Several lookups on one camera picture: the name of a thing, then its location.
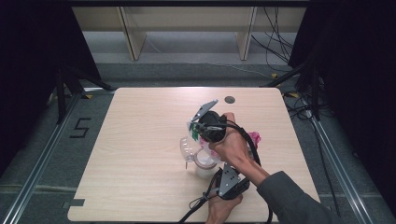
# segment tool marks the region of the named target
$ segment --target gray sleeve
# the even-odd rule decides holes
[[[343,223],[332,211],[304,193],[284,172],[265,178],[257,191],[280,223]]]

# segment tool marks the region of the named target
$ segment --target tripod leg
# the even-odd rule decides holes
[[[61,70],[59,70],[56,75],[56,92],[58,95],[58,124],[61,123],[62,119],[64,119],[64,115],[66,114],[66,102],[64,99],[64,79]]]
[[[287,74],[283,75],[279,79],[272,81],[271,83],[267,84],[264,87],[275,87],[275,86],[279,85],[280,83],[288,80],[289,78],[294,77],[295,75],[299,74],[303,70],[304,67],[305,67],[305,63],[302,63],[302,64],[298,65],[297,67],[295,67],[293,70],[289,71]]]
[[[319,74],[317,68],[314,68],[314,74],[312,76],[312,114],[317,120],[320,120],[319,117],[319,105],[318,105],[318,98],[319,98]]]
[[[110,85],[106,84],[105,82],[103,82],[101,80],[96,80],[95,78],[88,76],[87,74],[85,74],[84,72],[82,72],[81,70],[79,70],[77,68],[67,66],[67,69],[72,74],[75,74],[77,77],[82,77],[84,79],[87,79],[91,83],[95,84],[98,87],[102,87],[106,91],[115,91],[117,89],[117,88],[111,87]]]

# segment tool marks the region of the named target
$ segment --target tabletop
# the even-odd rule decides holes
[[[233,97],[234,103],[225,102]],[[318,201],[303,152],[278,89],[273,88],[120,88],[107,111],[68,217],[73,221],[179,221],[189,203],[202,196],[210,178],[185,167],[180,138],[201,105],[214,99],[220,115],[235,113],[236,123],[258,132],[258,153],[270,174],[285,171]],[[230,222],[264,222],[265,201],[251,185]],[[207,204],[187,221],[205,221]]]

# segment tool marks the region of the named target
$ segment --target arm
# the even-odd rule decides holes
[[[257,191],[281,223],[343,223],[323,204],[304,193],[284,172],[268,176]]]
[[[233,113],[226,113],[235,122]],[[269,175],[248,155],[246,140],[227,128],[223,140],[210,144],[223,161],[247,177],[282,223],[342,223],[329,209],[305,194],[285,173]]]

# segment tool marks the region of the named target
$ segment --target wrist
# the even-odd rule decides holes
[[[259,186],[260,183],[269,176],[269,174],[254,160],[246,160],[240,163],[238,167],[235,167],[235,169],[250,180],[255,186]]]
[[[209,217],[207,218],[207,221],[205,224],[222,224],[223,222],[219,220],[218,218],[211,216],[209,214]]]

